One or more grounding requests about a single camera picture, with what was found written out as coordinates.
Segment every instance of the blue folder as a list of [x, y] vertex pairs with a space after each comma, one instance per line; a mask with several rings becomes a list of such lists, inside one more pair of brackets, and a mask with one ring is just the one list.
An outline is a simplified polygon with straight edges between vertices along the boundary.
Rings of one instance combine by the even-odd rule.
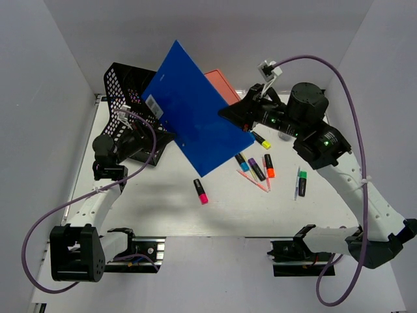
[[142, 94], [200, 176], [253, 143], [249, 133], [218, 116], [226, 101], [178, 41]]

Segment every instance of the white cable clip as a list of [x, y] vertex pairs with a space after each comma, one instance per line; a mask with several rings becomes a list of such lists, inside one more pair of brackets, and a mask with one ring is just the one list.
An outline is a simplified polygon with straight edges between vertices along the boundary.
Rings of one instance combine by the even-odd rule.
[[[130, 112], [130, 107], [127, 104], [123, 104], [121, 109]], [[118, 114], [117, 114], [117, 120], [119, 122], [126, 125], [129, 129], [133, 129], [131, 124], [129, 123], [128, 118], [129, 118], [129, 115], [126, 112], [119, 111]]]
[[94, 191], [96, 192], [96, 194], [104, 192], [103, 190], [101, 190], [101, 188], [98, 188], [97, 186], [94, 187]]
[[366, 176], [366, 178], [363, 178], [360, 183], [361, 183], [361, 187], [365, 184], [368, 184], [370, 181], [372, 180], [372, 177], [370, 175]]
[[258, 65], [258, 70], [266, 81], [261, 92], [261, 98], [263, 98], [266, 95], [266, 92], [268, 91], [269, 87], [271, 87], [272, 84], [276, 81], [276, 79], [282, 74], [282, 69], [280, 67], [273, 68], [270, 74], [266, 74], [264, 72], [265, 67], [271, 67], [275, 64], [275, 61], [264, 60], [261, 64]]

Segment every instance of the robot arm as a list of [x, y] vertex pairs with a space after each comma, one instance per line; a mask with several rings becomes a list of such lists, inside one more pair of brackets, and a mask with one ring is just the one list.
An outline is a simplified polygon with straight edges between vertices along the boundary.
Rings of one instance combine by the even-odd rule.
[[[295, 137], [294, 150], [335, 188], [360, 225], [349, 229], [308, 225], [294, 236], [286, 251], [270, 252], [276, 261], [304, 260], [318, 252], [348, 254], [359, 260], [364, 200], [361, 169], [347, 140], [323, 121], [327, 107], [327, 98], [312, 83], [296, 84], [287, 105], [272, 88], [265, 91], [264, 85], [256, 84], [240, 102], [219, 111], [220, 116], [243, 131], [261, 123]], [[372, 183], [367, 183], [367, 187], [368, 242], [364, 266], [376, 268], [394, 258], [403, 243], [417, 234], [417, 220], [404, 219]]]
[[[128, 170], [119, 163], [151, 146], [146, 136], [148, 130], [142, 123], [129, 124], [124, 115], [119, 116], [119, 122], [120, 132], [115, 133], [115, 138], [103, 131], [93, 142], [93, 190], [125, 179]], [[98, 282], [108, 261], [118, 254], [135, 253], [134, 233], [128, 228], [109, 230], [105, 236], [99, 236], [106, 215], [125, 185], [126, 181], [87, 198], [66, 225], [52, 229], [51, 274], [54, 280]]]

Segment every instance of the highlighter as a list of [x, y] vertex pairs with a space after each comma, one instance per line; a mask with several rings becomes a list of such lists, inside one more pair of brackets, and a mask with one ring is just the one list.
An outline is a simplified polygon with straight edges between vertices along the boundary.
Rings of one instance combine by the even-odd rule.
[[264, 181], [266, 179], [265, 175], [263, 174], [263, 172], [261, 171], [259, 165], [256, 163], [255, 159], [250, 158], [248, 160], [250, 167], [253, 169], [253, 171], [255, 172], [256, 176], [258, 176], [260, 181]]
[[200, 180], [194, 179], [193, 182], [194, 182], [195, 189], [197, 190], [198, 198], [200, 198], [201, 204], [208, 203], [209, 199], [207, 198], [206, 192], [204, 191]]
[[255, 140], [259, 142], [265, 149], [271, 148], [271, 144], [267, 142], [265, 139], [260, 137], [256, 132], [252, 132], [253, 137], [255, 137]]
[[268, 177], [269, 178], [274, 178], [275, 177], [275, 171], [274, 171], [274, 167], [272, 165], [271, 156], [269, 154], [266, 154], [264, 156], [264, 158], [265, 158], [266, 172], [268, 173]]
[[298, 180], [298, 195], [304, 197], [306, 195], [306, 186], [307, 186], [307, 172], [301, 171], [300, 178]]
[[238, 153], [237, 155], [235, 155], [236, 161], [239, 163], [240, 167], [242, 168], [242, 171], [248, 171], [249, 170], [249, 166], [246, 163], [245, 159], [243, 158], [243, 156]]

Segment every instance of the blue highlighter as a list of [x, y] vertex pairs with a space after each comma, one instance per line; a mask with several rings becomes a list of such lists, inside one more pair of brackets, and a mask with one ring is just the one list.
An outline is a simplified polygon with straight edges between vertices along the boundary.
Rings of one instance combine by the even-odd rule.
[[246, 163], [245, 159], [243, 158], [243, 156], [240, 153], [235, 155], [235, 158], [236, 158], [236, 161], [239, 163], [240, 168], [242, 168], [242, 171], [248, 171], [249, 170], [248, 163]]

